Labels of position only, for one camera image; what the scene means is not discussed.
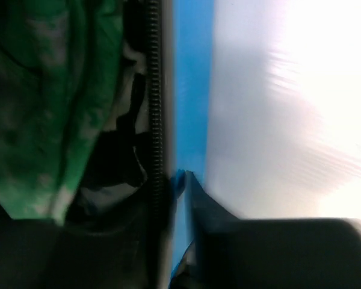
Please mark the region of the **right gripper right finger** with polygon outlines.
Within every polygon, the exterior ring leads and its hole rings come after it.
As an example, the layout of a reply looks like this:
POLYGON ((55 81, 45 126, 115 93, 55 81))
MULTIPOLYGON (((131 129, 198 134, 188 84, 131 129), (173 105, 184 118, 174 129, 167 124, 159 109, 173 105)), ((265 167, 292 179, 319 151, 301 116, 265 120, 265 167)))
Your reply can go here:
POLYGON ((186 174, 196 276, 205 288, 361 288, 361 222, 239 219, 186 174))

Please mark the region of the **green tie-dye shorts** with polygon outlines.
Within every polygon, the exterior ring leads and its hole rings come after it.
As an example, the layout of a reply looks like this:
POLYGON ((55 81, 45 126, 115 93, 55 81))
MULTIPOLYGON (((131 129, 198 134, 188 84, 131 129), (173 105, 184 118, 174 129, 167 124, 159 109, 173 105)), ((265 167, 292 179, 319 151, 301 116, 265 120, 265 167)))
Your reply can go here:
POLYGON ((62 222, 111 111, 122 1, 0 1, 0 205, 62 222))

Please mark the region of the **blue hard-shell suitcase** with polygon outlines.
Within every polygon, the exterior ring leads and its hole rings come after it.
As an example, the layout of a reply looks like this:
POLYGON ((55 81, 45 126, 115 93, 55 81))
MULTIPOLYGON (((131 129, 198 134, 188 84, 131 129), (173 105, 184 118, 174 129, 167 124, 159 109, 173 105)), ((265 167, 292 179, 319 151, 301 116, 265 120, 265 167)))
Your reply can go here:
POLYGON ((69 224, 93 226, 138 192, 169 194, 170 277, 177 287, 192 254, 186 174, 204 177, 212 52, 212 1, 126 1, 125 59, 135 72, 129 105, 101 133, 70 207, 69 224))

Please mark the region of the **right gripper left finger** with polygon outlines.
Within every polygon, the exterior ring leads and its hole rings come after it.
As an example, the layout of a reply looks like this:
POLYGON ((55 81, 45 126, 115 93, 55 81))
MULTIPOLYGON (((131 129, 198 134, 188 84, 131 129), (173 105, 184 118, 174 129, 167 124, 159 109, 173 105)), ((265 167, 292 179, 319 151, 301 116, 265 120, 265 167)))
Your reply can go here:
POLYGON ((138 192, 93 226, 13 220, 0 206, 0 288, 166 288, 169 194, 138 192))

